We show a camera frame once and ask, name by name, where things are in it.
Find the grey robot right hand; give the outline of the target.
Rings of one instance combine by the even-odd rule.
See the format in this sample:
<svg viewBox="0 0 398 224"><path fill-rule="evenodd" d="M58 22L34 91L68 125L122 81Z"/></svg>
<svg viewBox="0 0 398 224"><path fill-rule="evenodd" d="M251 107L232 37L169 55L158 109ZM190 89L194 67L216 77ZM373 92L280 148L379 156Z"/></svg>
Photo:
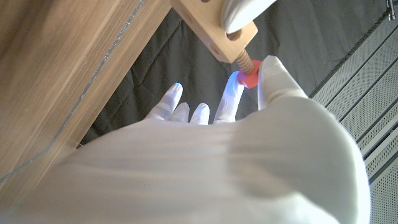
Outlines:
<svg viewBox="0 0 398 224"><path fill-rule="evenodd" d="M276 56L260 66L258 109L236 120L227 82L213 124L175 83L140 122L52 167L2 223L368 223L355 140Z"/></svg>

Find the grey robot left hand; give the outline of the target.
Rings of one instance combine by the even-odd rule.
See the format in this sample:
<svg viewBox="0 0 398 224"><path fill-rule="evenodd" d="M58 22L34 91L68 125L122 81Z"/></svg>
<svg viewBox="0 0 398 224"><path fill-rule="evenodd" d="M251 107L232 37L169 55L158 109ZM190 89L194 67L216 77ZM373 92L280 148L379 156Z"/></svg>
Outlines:
<svg viewBox="0 0 398 224"><path fill-rule="evenodd" d="M232 34L248 25L276 0L225 0L220 23L227 34Z"/></svg>

